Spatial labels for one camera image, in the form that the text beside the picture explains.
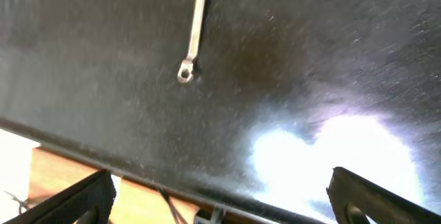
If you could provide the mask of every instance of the wrench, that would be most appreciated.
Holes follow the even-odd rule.
[[[188,83],[193,79],[193,67],[195,59],[198,56],[199,40],[201,39],[202,20],[204,14],[205,0],[196,0],[194,4],[192,32],[188,45],[187,56],[182,60],[178,71],[178,82]]]

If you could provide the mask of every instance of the wooden floor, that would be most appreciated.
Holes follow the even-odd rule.
[[[30,170],[29,198],[52,196],[91,175],[96,169],[55,154],[33,149]],[[170,209],[156,190],[125,179],[115,185],[116,201],[110,214],[112,223],[174,223]],[[188,223],[198,207],[172,199],[173,204]]]

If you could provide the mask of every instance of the scratched black surface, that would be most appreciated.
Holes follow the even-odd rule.
[[[410,147],[421,204],[441,214],[441,0],[208,0],[201,76],[182,86],[193,4],[0,0],[2,117],[247,209],[232,199],[267,192],[250,159],[255,134],[282,128],[311,145],[327,119],[381,113]]]

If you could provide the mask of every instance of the black table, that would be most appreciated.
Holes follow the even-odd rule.
[[[337,165],[441,214],[441,0],[207,0],[179,85],[193,5],[1,0],[1,124],[274,220],[330,221]]]

